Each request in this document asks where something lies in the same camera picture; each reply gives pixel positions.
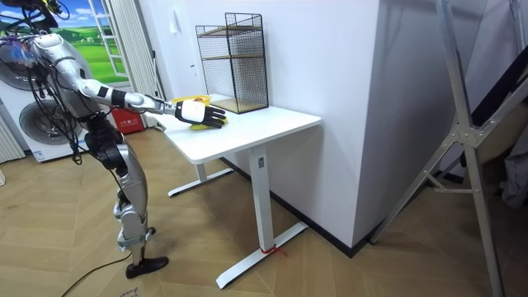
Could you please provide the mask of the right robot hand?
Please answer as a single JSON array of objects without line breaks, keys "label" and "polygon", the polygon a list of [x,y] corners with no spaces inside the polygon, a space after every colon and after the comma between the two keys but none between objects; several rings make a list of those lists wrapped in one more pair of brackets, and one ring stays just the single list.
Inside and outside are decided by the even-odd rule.
[{"label": "right robot hand", "polygon": [[175,107],[175,117],[192,125],[204,125],[216,129],[222,128],[227,119],[224,110],[198,101],[178,102]]}]

